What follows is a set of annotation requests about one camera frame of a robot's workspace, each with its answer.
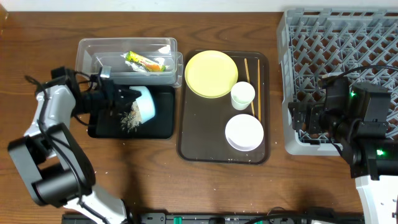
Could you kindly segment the light blue bowl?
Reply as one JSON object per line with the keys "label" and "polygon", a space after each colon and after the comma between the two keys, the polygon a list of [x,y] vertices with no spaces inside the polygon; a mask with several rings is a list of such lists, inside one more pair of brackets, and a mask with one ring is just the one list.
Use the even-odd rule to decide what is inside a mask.
{"label": "light blue bowl", "polygon": [[155,104],[153,97],[146,86],[130,86],[130,90],[136,90],[141,93],[141,96],[136,98],[136,108],[139,110],[141,116],[141,124],[149,121],[155,117]]}

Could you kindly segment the rice food waste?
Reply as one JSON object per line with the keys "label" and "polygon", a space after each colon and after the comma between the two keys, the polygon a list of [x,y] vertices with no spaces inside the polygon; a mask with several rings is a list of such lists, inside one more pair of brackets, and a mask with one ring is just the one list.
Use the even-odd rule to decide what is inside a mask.
{"label": "rice food waste", "polygon": [[137,101],[131,103],[127,112],[124,112],[121,117],[121,129],[128,133],[137,131],[137,128],[142,124],[142,116],[139,110]]}

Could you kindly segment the green snack wrapper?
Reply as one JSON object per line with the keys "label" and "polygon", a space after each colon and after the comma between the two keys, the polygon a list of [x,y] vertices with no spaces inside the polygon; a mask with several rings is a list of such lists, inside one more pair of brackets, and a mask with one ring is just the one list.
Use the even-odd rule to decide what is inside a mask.
{"label": "green snack wrapper", "polygon": [[147,72],[164,72],[166,70],[165,65],[159,62],[155,62],[132,51],[129,51],[126,54],[126,57],[130,62],[136,62],[137,64],[144,66]]}

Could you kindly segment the white pink bowl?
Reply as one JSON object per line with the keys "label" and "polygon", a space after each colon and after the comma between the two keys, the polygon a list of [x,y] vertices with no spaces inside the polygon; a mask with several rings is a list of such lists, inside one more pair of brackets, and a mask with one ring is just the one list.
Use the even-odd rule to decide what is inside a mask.
{"label": "white pink bowl", "polygon": [[248,114],[233,116],[226,123],[224,133],[228,144],[243,152],[255,150],[264,139],[262,124]]}

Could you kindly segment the white cup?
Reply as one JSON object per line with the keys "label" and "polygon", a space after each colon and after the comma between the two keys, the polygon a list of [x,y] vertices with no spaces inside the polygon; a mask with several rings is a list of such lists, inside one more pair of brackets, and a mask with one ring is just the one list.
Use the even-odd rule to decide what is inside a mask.
{"label": "white cup", "polygon": [[236,110],[245,110],[250,105],[246,85],[247,82],[237,82],[231,89],[231,104]]}

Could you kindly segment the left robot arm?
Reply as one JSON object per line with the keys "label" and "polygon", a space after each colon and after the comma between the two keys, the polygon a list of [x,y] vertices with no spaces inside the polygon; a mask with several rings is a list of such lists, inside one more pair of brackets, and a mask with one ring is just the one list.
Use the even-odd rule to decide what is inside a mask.
{"label": "left robot arm", "polygon": [[75,210],[95,223],[136,223],[123,200],[96,184],[94,168],[70,132],[70,120],[101,110],[117,114],[127,99],[141,93],[100,74],[86,75],[90,87],[81,91],[79,74],[59,67],[45,83],[25,76],[36,87],[37,109],[28,130],[7,151],[37,205]]}

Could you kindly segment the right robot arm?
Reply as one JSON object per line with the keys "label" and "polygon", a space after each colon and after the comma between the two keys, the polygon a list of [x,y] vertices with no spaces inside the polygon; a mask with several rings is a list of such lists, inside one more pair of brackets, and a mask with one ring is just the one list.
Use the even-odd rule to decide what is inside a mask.
{"label": "right robot arm", "polygon": [[327,133],[349,165],[366,223],[397,223],[397,141],[386,137],[391,95],[372,83],[347,77],[323,81],[321,103],[290,102],[295,131]]}

